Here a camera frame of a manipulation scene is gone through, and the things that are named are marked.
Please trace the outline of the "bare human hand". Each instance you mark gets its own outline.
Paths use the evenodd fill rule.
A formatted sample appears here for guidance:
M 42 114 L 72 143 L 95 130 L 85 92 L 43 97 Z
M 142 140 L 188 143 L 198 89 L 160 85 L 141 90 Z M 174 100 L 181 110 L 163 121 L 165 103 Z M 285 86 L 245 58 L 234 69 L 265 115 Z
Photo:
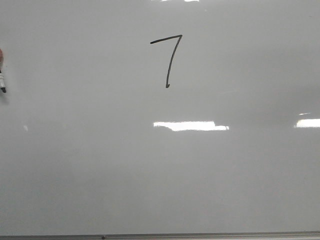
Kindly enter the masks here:
M 2 69 L 3 61 L 4 61 L 4 55 L 3 55 L 3 51 L 0 49 L 0 69 Z

